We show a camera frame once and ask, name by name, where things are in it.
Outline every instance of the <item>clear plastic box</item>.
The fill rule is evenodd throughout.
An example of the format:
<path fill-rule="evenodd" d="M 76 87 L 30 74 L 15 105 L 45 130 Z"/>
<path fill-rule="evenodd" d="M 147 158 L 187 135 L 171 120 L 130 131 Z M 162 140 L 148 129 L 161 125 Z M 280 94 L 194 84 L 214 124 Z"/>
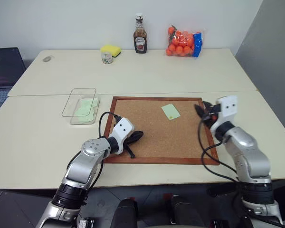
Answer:
<path fill-rule="evenodd" d="M 99 107 L 99 95 L 95 88 L 72 89 L 62 116 L 72 125 L 93 124 Z"/>

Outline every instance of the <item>white table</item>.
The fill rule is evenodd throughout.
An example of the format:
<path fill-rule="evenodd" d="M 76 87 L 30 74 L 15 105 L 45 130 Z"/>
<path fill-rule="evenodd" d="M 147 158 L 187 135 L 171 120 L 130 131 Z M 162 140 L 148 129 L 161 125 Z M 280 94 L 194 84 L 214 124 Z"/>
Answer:
<path fill-rule="evenodd" d="M 48 62 L 42 60 L 52 56 Z M 123 50 L 105 65 L 98 50 L 40 52 L 9 92 L 68 95 L 94 87 L 100 94 L 256 91 L 229 49 L 205 49 L 199 58 L 168 57 L 164 50 Z"/>
<path fill-rule="evenodd" d="M 253 135 L 271 161 L 274 179 L 285 178 L 285 129 L 257 91 L 177 94 L 130 94 L 129 96 L 202 97 L 214 103 L 218 97 L 238 96 L 234 124 Z M 73 126 L 61 116 L 67 95 L 9 97 L 0 109 L 0 188 L 53 189 L 61 183 L 70 159 L 82 142 L 96 138 L 98 120 L 109 110 L 113 95 L 102 95 L 96 122 Z M 103 120 L 104 131 L 106 118 Z M 223 146 L 219 159 L 233 161 Z M 233 176 L 220 166 L 219 173 Z M 200 165 L 105 164 L 97 186 L 202 183 L 225 181 Z"/>

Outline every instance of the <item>bag of oranges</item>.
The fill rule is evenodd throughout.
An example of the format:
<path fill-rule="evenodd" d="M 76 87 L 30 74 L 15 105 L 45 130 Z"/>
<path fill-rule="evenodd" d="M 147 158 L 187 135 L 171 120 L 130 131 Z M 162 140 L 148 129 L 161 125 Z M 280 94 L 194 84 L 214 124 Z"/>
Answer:
<path fill-rule="evenodd" d="M 169 45 L 166 49 L 168 56 L 198 57 L 203 44 L 202 33 L 178 31 L 173 25 L 168 29 Z"/>

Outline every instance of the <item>black cable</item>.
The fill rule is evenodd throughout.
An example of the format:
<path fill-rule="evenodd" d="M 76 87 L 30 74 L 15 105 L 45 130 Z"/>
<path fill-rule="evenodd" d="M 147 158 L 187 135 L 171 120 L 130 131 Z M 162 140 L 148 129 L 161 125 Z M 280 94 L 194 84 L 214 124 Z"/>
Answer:
<path fill-rule="evenodd" d="M 100 116 L 100 119 L 99 119 L 99 124 L 98 124 L 98 137 L 99 137 L 99 138 L 101 137 L 101 133 L 100 133 L 101 120 L 103 119 L 103 116 L 104 116 L 105 114 L 111 114 L 111 115 L 113 115 L 114 117 L 117 116 L 117 115 L 115 115 L 114 113 L 111 113 L 111 112 L 104 112 L 104 113 L 102 113 L 102 115 Z"/>
<path fill-rule="evenodd" d="M 81 151 L 79 151 L 71 160 L 70 162 L 67 164 L 66 170 L 68 169 L 68 167 L 70 166 L 70 164 L 72 163 L 72 161 L 75 159 L 75 157 L 77 157 L 80 154 Z"/>
<path fill-rule="evenodd" d="M 102 115 L 100 116 L 100 119 L 99 119 L 99 124 L 98 124 L 98 137 L 99 137 L 99 138 L 101 137 L 101 132 L 100 132 L 100 129 L 101 129 L 101 121 L 102 121 L 103 116 L 104 116 L 105 114 L 111 114 L 111 115 L 113 115 L 115 118 L 118 117 L 118 115 L 116 115 L 116 114 L 114 114 L 114 113 L 111 113 L 111 112 L 104 112 L 104 113 L 102 113 Z M 94 182 L 92 183 L 92 185 L 90 186 L 90 188 L 89 188 L 89 190 L 88 190 L 88 193 L 90 192 L 90 190 L 94 187 L 94 185 L 95 185 L 96 182 L 98 181 L 98 179 L 99 179 L 99 177 L 100 177 L 100 174 L 101 174 L 101 172 L 102 172 L 102 170 L 103 170 L 103 167 L 104 167 L 104 160 L 101 161 L 101 166 L 100 166 L 100 170 L 99 170 L 99 172 L 98 172 L 98 175 L 97 175 L 97 177 L 95 178 L 95 180 L 94 180 Z"/>
<path fill-rule="evenodd" d="M 228 176 L 225 176 L 225 175 L 222 175 L 222 174 L 219 174 L 219 173 L 217 173 L 217 172 L 214 172 L 214 171 L 210 170 L 210 169 L 206 166 L 206 164 L 205 164 L 204 156 L 205 156 L 205 154 L 206 154 L 206 151 L 207 151 L 207 150 L 210 150 L 211 148 L 220 146 L 221 144 L 222 144 L 222 142 L 219 142 L 219 143 L 217 143 L 217 144 L 215 144 L 215 145 L 213 145 L 213 146 L 210 146 L 210 147 L 206 148 L 206 149 L 203 151 L 203 153 L 201 154 L 201 163 L 202 163 L 203 166 L 206 168 L 206 170 L 208 170 L 208 171 L 211 172 L 212 174 L 217 175 L 217 176 L 219 176 L 219 177 L 222 177 L 222 178 L 225 178 L 225 179 L 228 179 L 228 180 L 230 180 L 230 181 L 232 181 L 232 182 L 237 183 L 237 181 L 236 181 L 235 179 L 231 178 L 231 177 L 228 177 Z"/>
<path fill-rule="evenodd" d="M 205 148 L 203 147 L 203 145 L 202 145 L 202 143 L 201 143 L 201 138 L 200 138 L 200 130 L 201 130 L 202 124 L 203 124 L 203 121 L 201 120 L 201 121 L 199 122 L 199 127 L 198 127 L 198 138 L 199 138 L 199 143 L 200 143 L 199 145 L 200 145 L 200 147 L 202 148 L 202 150 L 205 150 Z M 212 157 L 207 151 L 206 151 L 205 153 L 206 153 L 212 160 L 216 161 L 216 162 L 219 163 L 219 164 L 222 164 L 223 166 L 225 166 L 225 167 L 231 169 L 233 172 L 237 173 L 237 171 L 236 171 L 235 169 L 233 169 L 231 166 L 229 166 L 229 165 L 223 163 L 222 161 L 220 161 L 220 160 L 218 160 L 218 159 Z"/>
<path fill-rule="evenodd" d="M 230 181 L 232 181 L 232 182 L 237 183 L 237 181 L 236 181 L 235 179 L 233 179 L 233 178 L 231 178 L 231 177 L 228 177 L 228 176 L 225 176 L 225 175 L 222 175 L 222 174 L 219 174 L 219 173 L 217 173 L 217 172 L 214 172 L 214 171 L 212 171 L 211 169 L 209 169 L 209 168 L 206 166 L 205 161 L 204 161 L 204 156 L 205 156 L 205 154 L 208 155 L 207 151 L 210 150 L 210 149 L 212 149 L 212 148 L 214 148 L 214 147 L 220 146 L 223 142 L 219 142 L 219 143 L 217 143 L 217 144 L 215 144 L 215 145 L 213 145 L 213 146 L 209 146 L 208 148 L 204 149 L 203 144 L 202 144 L 201 139 L 200 139 L 200 129 L 201 129 L 202 123 L 203 123 L 203 122 L 202 122 L 202 120 L 201 120 L 200 123 L 199 123 L 199 127 L 198 127 L 198 139 L 199 139 L 199 143 L 200 143 L 199 145 L 200 145 L 200 147 L 201 147 L 202 150 L 203 150 L 203 153 L 201 154 L 201 163 L 203 164 L 203 166 L 205 167 L 205 169 L 208 170 L 209 172 L 211 172 L 212 174 L 217 175 L 217 176 L 219 176 L 219 177 L 222 177 L 222 178 L 225 178 L 225 179 L 228 179 L 228 180 L 230 180 Z M 230 168 L 230 169 L 232 169 L 232 168 L 231 168 L 230 166 L 228 166 L 227 164 L 223 164 L 223 165 L 226 166 L 226 167 L 228 167 L 228 168 Z"/>

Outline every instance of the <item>white wall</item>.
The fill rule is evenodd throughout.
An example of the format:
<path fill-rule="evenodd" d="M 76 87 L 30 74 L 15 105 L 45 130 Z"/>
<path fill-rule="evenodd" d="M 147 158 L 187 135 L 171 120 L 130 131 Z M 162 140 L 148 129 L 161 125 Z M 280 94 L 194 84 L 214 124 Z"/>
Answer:
<path fill-rule="evenodd" d="M 262 0 L 0 0 L 0 47 L 24 59 L 43 49 L 133 49 L 135 13 L 144 14 L 148 47 L 166 48 L 167 28 L 206 29 L 206 48 L 236 54 Z"/>

